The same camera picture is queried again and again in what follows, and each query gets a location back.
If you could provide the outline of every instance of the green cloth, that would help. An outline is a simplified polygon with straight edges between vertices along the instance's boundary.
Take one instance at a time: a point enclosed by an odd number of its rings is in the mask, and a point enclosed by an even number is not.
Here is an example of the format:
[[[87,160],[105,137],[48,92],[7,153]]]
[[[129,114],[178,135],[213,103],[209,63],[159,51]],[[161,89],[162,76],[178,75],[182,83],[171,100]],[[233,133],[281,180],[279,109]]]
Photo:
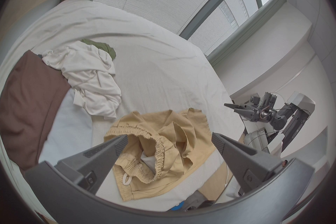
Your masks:
[[[109,45],[107,45],[106,43],[95,42],[90,39],[82,39],[81,42],[87,45],[94,45],[95,47],[103,51],[106,51],[111,56],[112,60],[114,60],[114,58],[116,57],[116,52],[114,51],[114,49],[110,47]]]

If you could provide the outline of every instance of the bed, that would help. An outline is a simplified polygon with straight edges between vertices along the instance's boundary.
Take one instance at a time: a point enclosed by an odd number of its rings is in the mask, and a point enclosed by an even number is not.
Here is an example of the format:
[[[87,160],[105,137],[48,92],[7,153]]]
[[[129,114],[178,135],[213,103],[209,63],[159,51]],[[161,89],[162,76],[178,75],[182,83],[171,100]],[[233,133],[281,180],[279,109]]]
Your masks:
[[[201,109],[207,116],[212,132],[235,140],[241,137],[244,125],[233,110],[223,106],[231,99],[198,47],[144,18],[89,0],[65,0],[31,25],[12,46],[0,67],[0,89],[3,89],[11,69],[25,51],[41,54],[83,38],[105,42],[115,49],[114,79],[122,93],[117,118],[134,110],[149,113],[193,107]],[[92,117],[91,146],[103,142],[113,122],[103,117]],[[16,164],[9,160],[2,142],[1,150],[1,162],[23,199],[32,209],[51,218]],[[191,176],[199,179],[197,184],[201,187],[222,162],[216,150]],[[185,184],[190,184],[192,180],[185,180]],[[111,172],[97,196],[132,208],[163,211],[159,206],[162,201],[171,208],[190,195],[183,192],[183,186],[178,187],[172,193],[170,191],[145,202],[123,202],[118,197]]]

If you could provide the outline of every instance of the brown cloth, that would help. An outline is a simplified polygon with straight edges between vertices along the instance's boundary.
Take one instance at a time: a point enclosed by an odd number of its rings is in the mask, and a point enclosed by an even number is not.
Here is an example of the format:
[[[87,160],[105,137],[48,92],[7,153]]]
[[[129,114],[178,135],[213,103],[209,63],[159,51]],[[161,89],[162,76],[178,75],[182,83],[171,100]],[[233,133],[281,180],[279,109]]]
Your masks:
[[[22,170],[38,163],[69,88],[58,70],[31,51],[23,54],[9,74],[0,96],[0,134],[8,157]]]
[[[128,135],[128,144],[113,171],[124,201],[170,191],[216,149],[206,116],[193,108],[180,113],[132,112],[112,125],[104,141],[123,134]],[[155,173],[141,160],[142,151],[147,157],[155,156]],[[126,183],[125,175],[132,177],[130,184]]]

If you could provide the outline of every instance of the brown pillow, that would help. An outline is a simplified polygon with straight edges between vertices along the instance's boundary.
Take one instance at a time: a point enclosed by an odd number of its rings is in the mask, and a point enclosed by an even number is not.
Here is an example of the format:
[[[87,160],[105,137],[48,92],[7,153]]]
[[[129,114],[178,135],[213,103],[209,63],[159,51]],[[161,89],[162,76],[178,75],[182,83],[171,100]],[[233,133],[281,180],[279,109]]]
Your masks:
[[[22,170],[38,163],[43,144],[70,85],[59,70],[27,51],[0,96],[0,134],[8,157]]]

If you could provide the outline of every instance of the light blue cloth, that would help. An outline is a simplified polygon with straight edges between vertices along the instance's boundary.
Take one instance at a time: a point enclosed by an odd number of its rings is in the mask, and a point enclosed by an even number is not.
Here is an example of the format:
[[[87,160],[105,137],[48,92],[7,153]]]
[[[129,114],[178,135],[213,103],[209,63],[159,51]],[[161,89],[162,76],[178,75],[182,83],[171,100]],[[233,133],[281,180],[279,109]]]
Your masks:
[[[70,88],[57,111],[39,163],[46,160],[56,165],[59,160],[92,147],[91,116],[84,108],[73,104],[74,96]]]

